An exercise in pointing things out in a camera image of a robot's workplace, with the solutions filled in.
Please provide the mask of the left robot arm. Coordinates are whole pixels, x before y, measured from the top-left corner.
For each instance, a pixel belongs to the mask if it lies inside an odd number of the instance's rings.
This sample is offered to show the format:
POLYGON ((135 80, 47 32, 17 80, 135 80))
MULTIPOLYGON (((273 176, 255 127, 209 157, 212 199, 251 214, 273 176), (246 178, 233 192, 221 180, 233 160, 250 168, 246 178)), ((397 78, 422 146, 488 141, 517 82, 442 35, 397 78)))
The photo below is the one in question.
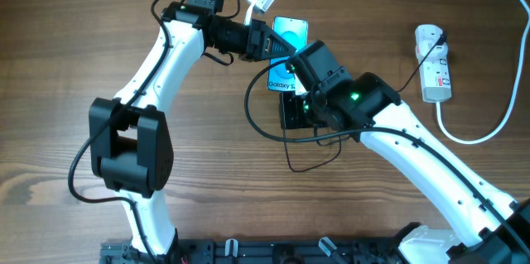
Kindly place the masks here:
POLYGON ((136 261, 169 263, 178 254, 163 192, 174 160, 166 112, 190 68, 209 47, 247 62, 295 52, 266 22, 253 18, 275 0, 237 1, 249 5, 243 22, 222 15, 224 0, 180 0, 155 12, 160 32, 137 73, 113 98, 97 98, 90 106, 92 171, 124 204, 136 261))

